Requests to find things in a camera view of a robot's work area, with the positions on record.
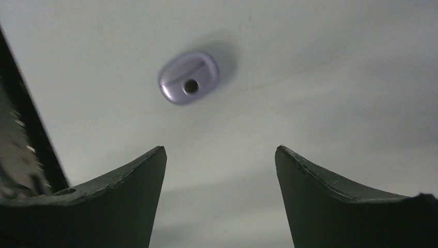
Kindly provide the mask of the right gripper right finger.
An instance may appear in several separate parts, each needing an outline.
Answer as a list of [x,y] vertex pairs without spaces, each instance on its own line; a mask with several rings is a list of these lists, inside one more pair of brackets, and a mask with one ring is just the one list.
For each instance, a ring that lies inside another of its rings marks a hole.
[[368,187],[286,146],[277,178],[295,247],[437,247],[437,199]]

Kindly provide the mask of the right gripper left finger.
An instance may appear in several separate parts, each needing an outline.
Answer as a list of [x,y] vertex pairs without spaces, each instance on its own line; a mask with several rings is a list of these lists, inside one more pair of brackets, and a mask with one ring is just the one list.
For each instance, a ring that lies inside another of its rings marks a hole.
[[166,161],[157,146],[56,194],[1,200],[1,247],[148,247]]

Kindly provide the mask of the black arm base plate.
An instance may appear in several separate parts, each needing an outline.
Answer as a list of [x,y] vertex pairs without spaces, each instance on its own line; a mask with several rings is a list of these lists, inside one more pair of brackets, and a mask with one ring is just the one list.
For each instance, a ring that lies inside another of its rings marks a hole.
[[69,188],[49,136],[1,33],[1,200]]

